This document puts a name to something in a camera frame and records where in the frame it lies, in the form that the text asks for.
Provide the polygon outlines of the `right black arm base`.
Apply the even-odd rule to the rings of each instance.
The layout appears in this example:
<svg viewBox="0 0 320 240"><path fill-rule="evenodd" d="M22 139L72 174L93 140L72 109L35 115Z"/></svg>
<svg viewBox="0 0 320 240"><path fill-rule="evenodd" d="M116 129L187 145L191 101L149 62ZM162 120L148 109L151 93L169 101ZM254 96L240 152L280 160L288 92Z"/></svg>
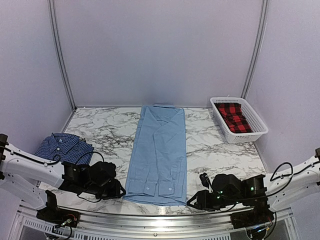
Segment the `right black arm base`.
<svg viewBox="0 0 320 240"><path fill-rule="evenodd" d="M230 219L233 228L247 228L273 221L274 213L269 207L266 202L261 202L251 210L232 213Z"/></svg>

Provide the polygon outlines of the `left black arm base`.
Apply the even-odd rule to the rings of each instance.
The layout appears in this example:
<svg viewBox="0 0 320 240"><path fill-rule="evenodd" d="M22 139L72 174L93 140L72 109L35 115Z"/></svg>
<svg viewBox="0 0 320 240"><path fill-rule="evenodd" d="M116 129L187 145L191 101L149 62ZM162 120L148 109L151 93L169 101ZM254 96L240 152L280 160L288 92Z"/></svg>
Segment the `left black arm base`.
<svg viewBox="0 0 320 240"><path fill-rule="evenodd" d="M37 210L36 218L61 227L67 225L76 228L80 219L80 213L78 211L59 208L56 195L49 190L46 190L45 194L45 206Z"/></svg>

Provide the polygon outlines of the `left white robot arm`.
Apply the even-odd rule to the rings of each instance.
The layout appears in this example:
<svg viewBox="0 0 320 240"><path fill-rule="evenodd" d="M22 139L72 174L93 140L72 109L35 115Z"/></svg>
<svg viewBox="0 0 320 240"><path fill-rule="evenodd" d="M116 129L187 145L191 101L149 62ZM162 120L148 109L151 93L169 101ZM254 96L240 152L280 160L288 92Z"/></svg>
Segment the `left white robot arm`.
<svg viewBox="0 0 320 240"><path fill-rule="evenodd" d="M77 196L90 194L100 202L126 194L116 175L116 165L112 162L101 160L93 165L78 161L70 163L61 161L59 155L48 160L20 150L8 142L7 135L0 135L0 187L34 209L43 210L53 223L60 222L64 216L57 206L56 195L38 188L29 179Z"/></svg>

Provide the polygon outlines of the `light blue long sleeve shirt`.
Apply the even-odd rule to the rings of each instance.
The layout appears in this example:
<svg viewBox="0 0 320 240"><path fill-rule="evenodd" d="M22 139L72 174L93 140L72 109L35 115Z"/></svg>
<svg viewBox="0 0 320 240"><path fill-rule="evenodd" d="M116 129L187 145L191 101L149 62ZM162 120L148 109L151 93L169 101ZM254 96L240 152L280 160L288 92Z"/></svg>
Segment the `light blue long sleeve shirt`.
<svg viewBox="0 0 320 240"><path fill-rule="evenodd" d="M187 202L185 111L173 105L141 108L124 199L157 206Z"/></svg>

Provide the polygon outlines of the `blue checked shirt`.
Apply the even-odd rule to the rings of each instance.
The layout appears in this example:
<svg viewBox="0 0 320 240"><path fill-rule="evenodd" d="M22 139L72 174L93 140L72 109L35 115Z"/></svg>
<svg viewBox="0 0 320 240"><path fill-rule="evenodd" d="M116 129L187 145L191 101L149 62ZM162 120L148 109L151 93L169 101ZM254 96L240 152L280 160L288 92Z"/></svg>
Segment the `blue checked shirt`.
<svg viewBox="0 0 320 240"><path fill-rule="evenodd" d="M52 133L47 136L35 152L35 156L76 165L88 165L91 162L94 147L84 138L69 133Z"/></svg>

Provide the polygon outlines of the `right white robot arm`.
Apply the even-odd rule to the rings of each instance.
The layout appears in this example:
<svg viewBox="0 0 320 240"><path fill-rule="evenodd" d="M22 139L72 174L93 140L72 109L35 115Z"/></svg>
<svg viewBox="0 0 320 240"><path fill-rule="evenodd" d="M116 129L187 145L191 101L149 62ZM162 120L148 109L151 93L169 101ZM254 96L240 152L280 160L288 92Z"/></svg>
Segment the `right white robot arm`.
<svg viewBox="0 0 320 240"><path fill-rule="evenodd" d="M293 166L281 163L273 173L240 180L233 174L217 174L210 179L199 176L204 190L187 201L187 206L205 211L219 211L227 206L242 204L254 207L247 219L258 224L267 210L279 211L289 204L320 191L320 150L303 163Z"/></svg>

